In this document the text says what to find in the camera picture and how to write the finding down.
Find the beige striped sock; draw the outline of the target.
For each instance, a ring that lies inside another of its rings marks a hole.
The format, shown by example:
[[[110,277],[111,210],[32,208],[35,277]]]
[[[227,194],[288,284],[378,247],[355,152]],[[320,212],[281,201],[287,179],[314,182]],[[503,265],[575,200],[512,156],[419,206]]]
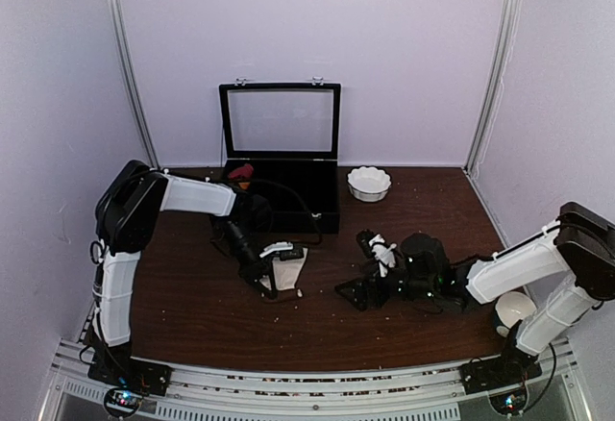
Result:
[[[299,277],[308,258],[308,248],[274,252],[272,261],[275,286],[278,291],[274,302],[294,301],[303,298],[302,289],[297,286]]]

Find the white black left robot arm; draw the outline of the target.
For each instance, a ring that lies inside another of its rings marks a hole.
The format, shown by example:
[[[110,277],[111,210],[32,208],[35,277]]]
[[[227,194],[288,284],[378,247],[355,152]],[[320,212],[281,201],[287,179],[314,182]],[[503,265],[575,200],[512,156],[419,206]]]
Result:
[[[180,177],[128,161],[95,208],[102,244],[97,274],[95,333],[111,348],[131,340],[130,308],[136,267],[163,211],[203,213],[226,238],[239,276],[269,299],[278,295],[270,255],[253,245],[247,224],[250,197],[239,188]]]

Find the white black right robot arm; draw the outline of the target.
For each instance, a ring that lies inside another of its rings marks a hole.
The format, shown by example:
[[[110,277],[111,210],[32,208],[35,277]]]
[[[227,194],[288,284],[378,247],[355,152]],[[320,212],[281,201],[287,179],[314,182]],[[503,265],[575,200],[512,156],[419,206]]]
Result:
[[[364,230],[357,243],[367,258],[366,272],[334,290],[359,311],[379,308],[394,294],[466,311],[561,274],[547,302],[514,321],[508,349],[492,366],[502,384],[514,383],[552,340],[614,298],[614,225],[577,202],[564,204],[554,221],[516,245],[457,262],[449,260],[438,238],[424,233],[396,245]]]

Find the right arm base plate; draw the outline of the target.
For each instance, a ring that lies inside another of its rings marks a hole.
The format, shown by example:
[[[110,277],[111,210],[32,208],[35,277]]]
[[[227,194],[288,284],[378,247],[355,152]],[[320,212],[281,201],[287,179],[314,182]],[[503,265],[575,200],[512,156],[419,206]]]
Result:
[[[537,356],[514,350],[490,359],[472,359],[459,367],[459,374],[465,393],[474,394],[522,384],[543,372]]]

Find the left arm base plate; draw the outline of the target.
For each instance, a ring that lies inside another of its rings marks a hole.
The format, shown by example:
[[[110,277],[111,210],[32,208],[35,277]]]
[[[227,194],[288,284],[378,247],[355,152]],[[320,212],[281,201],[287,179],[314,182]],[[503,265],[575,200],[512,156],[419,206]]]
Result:
[[[164,396],[171,379],[170,366],[132,359],[125,352],[97,350],[87,375],[101,383],[144,395]]]

